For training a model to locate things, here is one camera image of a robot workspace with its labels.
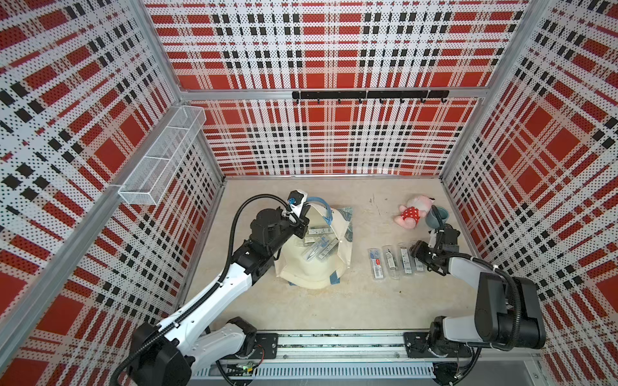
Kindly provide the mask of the clear compass case gold label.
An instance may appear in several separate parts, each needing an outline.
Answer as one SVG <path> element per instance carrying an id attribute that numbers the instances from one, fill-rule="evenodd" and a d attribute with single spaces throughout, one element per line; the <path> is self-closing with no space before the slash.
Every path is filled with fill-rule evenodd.
<path id="1" fill-rule="evenodd" d="M 393 280 L 399 280 L 401 275 L 394 247 L 391 245 L 385 245 L 382 247 L 382 253 L 389 276 Z"/>

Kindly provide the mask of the cream canvas tote bag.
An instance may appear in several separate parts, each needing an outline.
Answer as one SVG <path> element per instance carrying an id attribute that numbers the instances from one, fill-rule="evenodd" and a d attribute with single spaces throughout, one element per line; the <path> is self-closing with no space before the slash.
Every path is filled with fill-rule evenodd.
<path id="1" fill-rule="evenodd" d="M 308 290 L 338 284 L 352 264 L 352 216 L 351 207 L 330 207 L 320 198 L 311 201 L 307 232 L 283 246 L 275 262 L 277 277 Z"/>

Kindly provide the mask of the clear compass case red label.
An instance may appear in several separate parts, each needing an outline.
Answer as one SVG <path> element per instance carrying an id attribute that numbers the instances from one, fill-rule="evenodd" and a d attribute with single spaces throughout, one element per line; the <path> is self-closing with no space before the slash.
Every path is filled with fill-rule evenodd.
<path id="1" fill-rule="evenodd" d="M 371 270 L 373 279 L 375 281 L 381 281 L 385 279 L 382 256 L 380 249 L 369 249 L 369 259 L 371 264 Z"/>

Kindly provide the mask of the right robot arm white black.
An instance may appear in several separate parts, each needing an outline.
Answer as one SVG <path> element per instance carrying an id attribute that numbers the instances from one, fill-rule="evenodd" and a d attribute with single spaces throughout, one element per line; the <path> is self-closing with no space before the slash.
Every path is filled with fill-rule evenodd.
<path id="1" fill-rule="evenodd" d="M 427 350 L 447 357 L 459 347 L 473 351 L 489 348 L 508 352 L 514 348 L 540 350 L 547 341 L 536 284 L 515 277 L 489 262 L 459 251 L 459 232 L 442 219 L 436 206 L 431 215 L 437 227 L 431 243 L 417 242 L 410 253 L 428 272 L 453 276 L 476 291 L 471 315 L 439 316 L 431 323 Z"/>

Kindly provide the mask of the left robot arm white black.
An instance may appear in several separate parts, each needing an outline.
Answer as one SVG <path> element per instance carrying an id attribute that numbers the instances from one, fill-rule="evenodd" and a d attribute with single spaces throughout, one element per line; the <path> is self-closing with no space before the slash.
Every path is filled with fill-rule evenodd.
<path id="1" fill-rule="evenodd" d="M 137 385 L 186 385 L 192 369 L 236 354 L 251 346 L 255 329 L 240 318 L 222 329 L 209 326 L 228 305 L 255 285 L 280 257 L 290 238 L 303 238 L 310 220 L 308 195 L 292 191 L 287 199 L 259 194 L 247 199 L 246 208 L 259 199 L 273 199 L 276 209 L 261 210 L 251 222 L 249 239 L 236 248 L 229 240 L 225 265 L 198 295 L 156 325 L 143 323 L 132 335 L 130 353 L 114 369 L 109 384 L 127 375 Z"/>

